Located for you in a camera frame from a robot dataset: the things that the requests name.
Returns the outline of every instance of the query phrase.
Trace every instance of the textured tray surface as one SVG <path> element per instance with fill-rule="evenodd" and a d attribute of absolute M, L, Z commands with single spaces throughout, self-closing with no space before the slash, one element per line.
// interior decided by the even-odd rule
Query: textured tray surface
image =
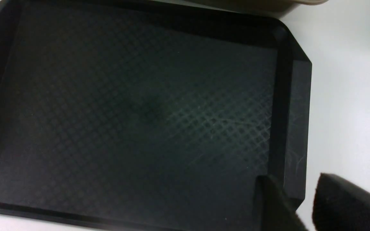
<path fill-rule="evenodd" d="M 0 202 L 251 230 L 277 51 L 207 30 L 249 28 L 29 4 L 0 88 Z"/>

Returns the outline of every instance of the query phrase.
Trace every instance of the scratch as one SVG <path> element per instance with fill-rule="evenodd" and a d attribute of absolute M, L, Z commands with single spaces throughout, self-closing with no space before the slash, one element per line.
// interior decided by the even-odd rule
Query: scratch
<path fill-rule="evenodd" d="M 205 155 L 204 152 L 199 154 L 197 157 L 195 157 L 192 161 L 189 162 L 188 166 L 193 165 L 197 160 L 201 159 L 201 157 L 204 156 L 204 155 Z"/>
<path fill-rule="evenodd" d="M 299 161 L 297 162 L 297 164 L 296 164 L 295 174 L 297 174 L 297 173 L 298 173 L 299 163 L 300 163 L 304 158 L 305 158 L 305 155 L 303 155 L 303 156 L 301 157 L 301 159 L 299 159 Z"/>

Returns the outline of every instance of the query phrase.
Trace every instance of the white table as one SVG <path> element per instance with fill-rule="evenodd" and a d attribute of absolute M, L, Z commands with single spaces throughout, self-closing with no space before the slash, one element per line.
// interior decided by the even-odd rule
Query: white table
<path fill-rule="evenodd" d="M 299 6 L 281 19 L 313 63 L 306 199 L 311 220 L 321 172 L 370 192 L 370 0 Z M 0 231 L 82 231 L 88 228 L 0 215 Z"/>

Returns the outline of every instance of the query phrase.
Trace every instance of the tray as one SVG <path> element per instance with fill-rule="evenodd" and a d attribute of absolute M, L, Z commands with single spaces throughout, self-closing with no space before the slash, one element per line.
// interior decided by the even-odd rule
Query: tray
<path fill-rule="evenodd" d="M 278 20 L 147 1 L 0 3 L 0 214 L 252 230 L 304 199 L 311 62 Z"/>

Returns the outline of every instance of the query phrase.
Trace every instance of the tray rim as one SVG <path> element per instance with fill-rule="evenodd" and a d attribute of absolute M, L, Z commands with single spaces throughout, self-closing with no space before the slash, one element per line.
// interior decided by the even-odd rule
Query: tray rim
<path fill-rule="evenodd" d="M 67 4 L 67 2 L 59 0 L 31 1 L 61 2 L 61 4 Z M 271 119 L 268 174 L 275 176 L 282 183 L 285 193 L 291 200 L 294 208 L 297 209 L 300 206 L 305 195 L 312 64 L 286 25 L 278 19 L 268 17 L 148 0 L 74 1 L 168 15 L 181 15 L 210 21 L 245 25 L 254 29 L 269 30 L 275 38 L 278 55 Z M 22 2 L 23 0 L 3 0 L 0 2 L 0 9 L 2 9 L 0 11 L 0 82 L 4 74 L 5 64 L 8 60 L 7 54 L 4 57 L 4 53 L 9 53 L 6 51 L 10 50 L 12 46 L 12 41 L 9 41 L 9 38 L 15 35 L 16 25 L 21 16 Z M 294 156 L 296 156 L 296 163 L 292 164 L 292 158 Z M 109 230 L 116 227 L 129 230 L 176 230 L 5 203 L 0 203 L 0 214 Z"/>

